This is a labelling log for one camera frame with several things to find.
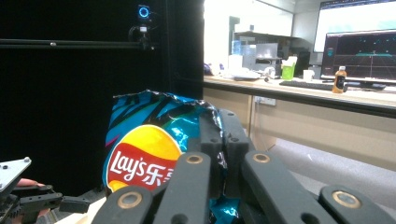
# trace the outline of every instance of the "chip bag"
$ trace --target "chip bag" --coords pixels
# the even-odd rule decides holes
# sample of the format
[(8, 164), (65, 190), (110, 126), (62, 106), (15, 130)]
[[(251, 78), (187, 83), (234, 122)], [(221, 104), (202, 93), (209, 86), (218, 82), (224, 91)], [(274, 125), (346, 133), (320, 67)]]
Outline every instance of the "chip bag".
[[(114, 99), (102, 175), (106, 195), (131, 185), (153, 190), (169, 180), (178, 157), (188, 150), (189, 140), (200, 136), (201, 113), (209, 111), (220, 127), (217, 109), (205, 101), (156, 91)], [(212, 204), (218, 211), (213, 212), (217, 220), (223, 219), (219, 218), (221, 211), (237, 206), (237, 202), (227, 202), (229, 208)]]

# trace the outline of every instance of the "table surface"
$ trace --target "table surface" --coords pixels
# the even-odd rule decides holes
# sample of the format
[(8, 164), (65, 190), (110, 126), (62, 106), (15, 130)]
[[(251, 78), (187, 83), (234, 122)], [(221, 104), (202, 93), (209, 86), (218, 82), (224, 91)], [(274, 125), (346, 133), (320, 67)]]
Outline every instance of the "table surface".
[(261, 78), (236, 81), (221, 76), (204, 76), (204, 87), (396, 119), (396, 87), (386, 87), (382, 91), (348, 88), (344, 93), (333, 93), (280, 86), (281, 81), (272, 79), (266, 82)]

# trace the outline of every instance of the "office equipment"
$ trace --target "office equipment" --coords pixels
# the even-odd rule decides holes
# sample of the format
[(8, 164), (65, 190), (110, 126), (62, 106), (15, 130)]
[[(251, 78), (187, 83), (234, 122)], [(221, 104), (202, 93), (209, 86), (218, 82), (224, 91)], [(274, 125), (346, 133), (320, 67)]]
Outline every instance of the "office equipment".
[[(92, 223), (212, 223), (208, 202), (223, 190), (228, 198), (240, 198), (233, 212), (247, 224), (395, 223), (354, 189), (326, 186), (317, 199), (274, 154), (255, 149), (232, 111), (219, 112), (224, 134), (203, 114), (200, 138), (179, 157), (168, 182), (153, 191), (129, 186), (110, 194)], [(224, 182), (212, 176), (221, 170), (221, 151), (228, 164)]]
[(396, 29), (396, 1), (336, 0), (320, 4), (314, 52), (323, 52), (327, 33)]
[(327, 34), (322, 78), (334, 78), (346, 67), (346, 81), (396, 85), (396, 30)]
[(280, 86), (289, 86), (297, 88), (306, 88), (320, 91), (331, 91), (332, 85), (324, 83), (313, 83), (313, 82), (302, 82), (302, 81), (282, 81), (279, 83)]

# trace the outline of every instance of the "computer monitor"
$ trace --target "computer monitor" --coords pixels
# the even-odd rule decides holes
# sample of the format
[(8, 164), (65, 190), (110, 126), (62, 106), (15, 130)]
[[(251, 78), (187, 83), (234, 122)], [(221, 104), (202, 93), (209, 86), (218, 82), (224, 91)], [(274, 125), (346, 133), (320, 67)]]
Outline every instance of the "computer monitor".
[(323, 52), (327, 33), (396, 29), (396, 0), (332, 0), (320, 3), (314, 52)]
[(346, 66), (346, 81), (396, 85), (396, 30), (327, 34), (322, 78)]

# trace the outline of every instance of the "white desk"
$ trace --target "white desk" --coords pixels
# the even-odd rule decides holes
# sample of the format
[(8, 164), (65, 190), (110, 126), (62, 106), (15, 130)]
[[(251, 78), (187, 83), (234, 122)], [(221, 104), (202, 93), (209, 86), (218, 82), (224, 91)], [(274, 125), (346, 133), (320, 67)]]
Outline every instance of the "white desk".
[[(222, 77), (204, 77), (204, 87), (204, 99), (214, 106), (247, 111), (242, 117), (235, 113), (243, 123), (247, 120), (257, 149), (267, 149), (273, 138), (283, 138), (396, 171), (395, 93), (335, 94), (279, 86), (276, 80)], [(254, 104), (253, 95), (277, 99), (276, 105)]]

